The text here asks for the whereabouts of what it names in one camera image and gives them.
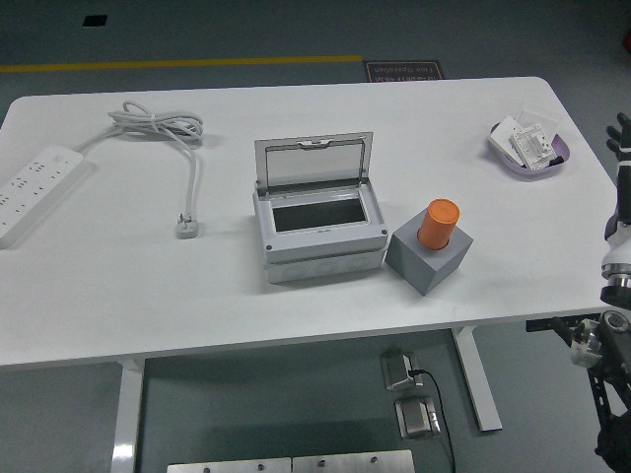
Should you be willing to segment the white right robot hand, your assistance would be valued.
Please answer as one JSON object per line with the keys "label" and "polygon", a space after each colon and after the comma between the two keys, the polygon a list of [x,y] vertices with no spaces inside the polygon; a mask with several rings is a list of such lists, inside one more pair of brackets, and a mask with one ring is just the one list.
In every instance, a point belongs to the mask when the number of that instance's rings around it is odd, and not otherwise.
{"label": "white right robot hand", "polygon": [[614,153],[618,165],[616,176],[617,202],[607,221],[604,237],[609,252],[602,265],[630,263],[630,117],[623,112],[616,115],[619,127],[606,128],[607,148]]}

